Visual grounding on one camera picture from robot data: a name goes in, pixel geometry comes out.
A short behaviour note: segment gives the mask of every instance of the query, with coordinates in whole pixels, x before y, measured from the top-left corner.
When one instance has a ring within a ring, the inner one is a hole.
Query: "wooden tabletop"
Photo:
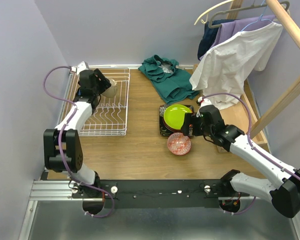
[[[197,111],[197,98],[181,103],[191,104]],[[80,137],[84,163],[101,179],[215,179],[231,169],[263,177],[240,157],[218,153],[216,146],[203,137],[191,139],[188,154],[173,155],[167,148],[167,138],[159,133],[162,104],[151,81],[138,70],[131,70],[126,136]]]

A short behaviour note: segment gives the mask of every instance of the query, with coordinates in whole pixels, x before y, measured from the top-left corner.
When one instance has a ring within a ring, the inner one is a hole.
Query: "white shirt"
[[[264,70],[272,50],[282,32],[282,25],[270,23],[253,31],[237,32],[225,42],[206,52],[190,78],[193,90],[203,90],[203,95],[244,93],[244,80],[251,71]],[[237,104],[238,100],[227,95],[209,98],[218,108]]]

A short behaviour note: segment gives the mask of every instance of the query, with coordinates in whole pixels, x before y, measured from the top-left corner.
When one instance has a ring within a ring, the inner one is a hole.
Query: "white hanger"
[[[200,20],[200,18],[202,18],[204,15],[206,15],[206,20],[205,20],[205,21],[204,21],[204,20],[201,20],[201,22],[202,22],[203,24],[206,24],[206,23],[208,22],[209,12],[210,12],[210,11],[212,11],[213,9],[215,9],[215,8],[221,6],[221,5],[230,3],[230,2],[232,2],[232,1],[234,1],[234,0],[226,0],[226,1],[220,2],[219,4],[217,4],[217,5],[215,5],[215,6],[211,7],[211,8],[209,8],[207,11],[205,11],[204,13],[202,13],[202,14],[197,18],[197,20],[195,21],[194,25],[196,25],[196,24],[198,23],[198,21]]]

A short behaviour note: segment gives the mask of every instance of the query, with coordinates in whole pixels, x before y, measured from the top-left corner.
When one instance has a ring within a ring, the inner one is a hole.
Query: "white wire rack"
[[[96,107],[93,115],[85,122],[79,135],[123,136],[126,134],[127,129],[130,69],[127,67],[98,67],[98,69],[105,77],[116,81],[117,93],[112,98],[101,97],[99,105]],[[70,84],[66,94],[67,99],[74,99],[79,87],[78,80],[79,78],[76,74],[70,76]],[[63,120],[70,109],[71,104],[65,102],[59,122]]]

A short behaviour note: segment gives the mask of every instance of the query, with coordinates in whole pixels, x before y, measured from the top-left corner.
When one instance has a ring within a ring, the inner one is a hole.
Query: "purple cloth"
[[[271,21],[273,21],[273,19],[275,18],[275,15],[268,15],[268,16],[263,16],[262,20],[264,19],[270,19]],[[229,38],[231,38],[233,35],[235,35],[236,33],[240,32],[242,29],[244,29],[245,26],[247,26],[248,24],[255,22],[259,19],[259,17],[251,17],[251,18],[245,18],[245,19],[239,19],[239,20],[235,20],[235,21],[231,21],[231,22],[225,22],[221,24],[221,27],[219,27],[218,33],[216,35],[215,41],[212,44],[211,48],[223,43],[224,41],[228,40]],[[250,26],[248,26],[244,31],[253,31],[253,30],[257,30],[260,29],[262,27],[267,26],[269,23],[271,23],[268,20],[265,21],[258,21],[254,24],[251,24]]]

